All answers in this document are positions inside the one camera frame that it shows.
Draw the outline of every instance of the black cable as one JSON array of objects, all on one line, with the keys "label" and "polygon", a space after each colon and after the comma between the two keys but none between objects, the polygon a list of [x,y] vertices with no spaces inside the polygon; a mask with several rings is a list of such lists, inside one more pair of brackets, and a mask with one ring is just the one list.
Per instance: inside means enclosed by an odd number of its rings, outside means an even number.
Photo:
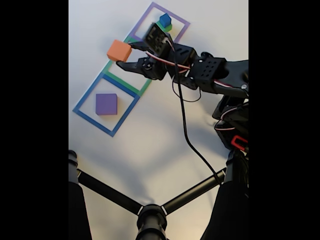
[{"label": "black cable", "polygon": [[191,144],[188,138],[188,133],[187,133],[187,122],[186,122],[186,112],[185,112],[185,105],[184,105],[184,99],[182,96],[182,90],[181,90],[181,82],[179,79],[179,69],[178,69],[178,62],[177,62],[177,54],[175,51],[175,45],[170,37],[169,41],[172,43],[172,48],[173,48],[173,59],[174,59],[174,69],[175,69],[175,78],[177,79],[177,84],[178,84],[178,89],[179,89],[179,95],[180,95],[180,103],[181,103],[181,111],[182,111],[182,121],[183,121],[183,132],[184,132],[184,137],[190,148],[203,160],[203,162],[208,166],[208,168],[213,172],[214,178],[217,181],[217,183],[221,186],[222,183],[216,173],[216,171],[212,168],[212,166],[208,163],[208,161],[198,152],[198,150]]},{"label": "black cable", "polygon": [[[174,88],[174,80],[173,80],[173,79],[172,79],[172,90],[173,90],[174,94],[175,94],[178,98],[180,98],[180,96],[178,95],[178,93],[176,93],[176,90],[175,90],[175,88]],[[195,102],[199,101],[200,98],[201,98],[201,89],[200,89],[200,87],[199,87],[199,94],[200,94],[200,96],[199,96],[199,98],[198,98],[197,100],[189,101],[189,100],[184,100],[184,99],[183,99],[183,101],[185,101],[185,102],[187,102],[187,103],[195,103]]]}]

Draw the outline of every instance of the purple cube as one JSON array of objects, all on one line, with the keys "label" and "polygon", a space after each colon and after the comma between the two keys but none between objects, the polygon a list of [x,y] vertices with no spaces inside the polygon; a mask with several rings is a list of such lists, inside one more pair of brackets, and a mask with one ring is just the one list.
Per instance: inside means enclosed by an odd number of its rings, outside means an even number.
[{"label": "purple cube", "polygon": [[95,96],[95,113],[97,115],[117,115],[117,94],[104,93]]}]

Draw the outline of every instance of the black metal rod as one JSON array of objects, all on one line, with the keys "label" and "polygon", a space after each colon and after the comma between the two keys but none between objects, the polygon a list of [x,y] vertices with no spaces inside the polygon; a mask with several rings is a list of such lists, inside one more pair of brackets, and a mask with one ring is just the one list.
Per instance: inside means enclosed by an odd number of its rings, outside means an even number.
[{"label": "black metal rod", "polygon": [[117,190],[113,189],[112,187],[104,184],[103,182],[95,179],[94,177],[88,175],[87,173],[80,171],[80,175],[78,176],[78,181],[80,184],[86,186],[87,188],[91,189],[92,191],[100,194],[101,196],[109,199],[110,201],[114,202],[115,204],[123,207],[124,209],[128,210],[129,212],[138,215],[139,210],[141,209],[142,205],[135,200],[127,197],[126,195],[118,192]]},{"label": "black metal rod", "polygon": [[[223,182],[225,179],[225,172],[226,168],[217,172],[218,178],[221,182]],[[189,190],[185,191],[184,193],[180,194],[179,196],[175,197],[174,199],[168,201],[163,205],[163,207],[167,215],[169,215],[173,213],[175,210],[181,208],[182,206],[201,196],[202,194],[208,192],[210,189],[214,188],[217,185],[219,184],[215,179],[215,176],[212,175],[207,179],[203,180],[202,182],[198,183],[197,185],[193,186]]]}]

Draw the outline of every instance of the tripod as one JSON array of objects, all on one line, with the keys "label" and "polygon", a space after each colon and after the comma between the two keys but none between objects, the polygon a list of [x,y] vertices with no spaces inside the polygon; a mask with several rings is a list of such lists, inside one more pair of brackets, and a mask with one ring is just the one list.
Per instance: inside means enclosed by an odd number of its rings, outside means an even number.
[{"label": "tripod", "polygon": [[[201,240],[248,238],[248,166],[244,154],[235,149],[230,152],[227,167],[217,172],[220,187],[210,223]],[[214,176],[208,177],[162,206],[146,206],[125,196],[94,177],[77,169],[77,154],[68,152],[69,240],[91,240],[85,198],[79,183],[138,216],[135,240],[167,240],[167,215],[218,185]]]}]

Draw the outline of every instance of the orange cube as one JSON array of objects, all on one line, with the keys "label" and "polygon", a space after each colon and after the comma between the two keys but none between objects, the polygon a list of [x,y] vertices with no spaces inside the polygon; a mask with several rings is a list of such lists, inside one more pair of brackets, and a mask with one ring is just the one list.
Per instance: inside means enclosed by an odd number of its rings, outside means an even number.
[{"label": "orange cube", "polygon": [[131,54],[131,46],[123,41],[114,40],[106,55],[112,61],[127,61]]}]

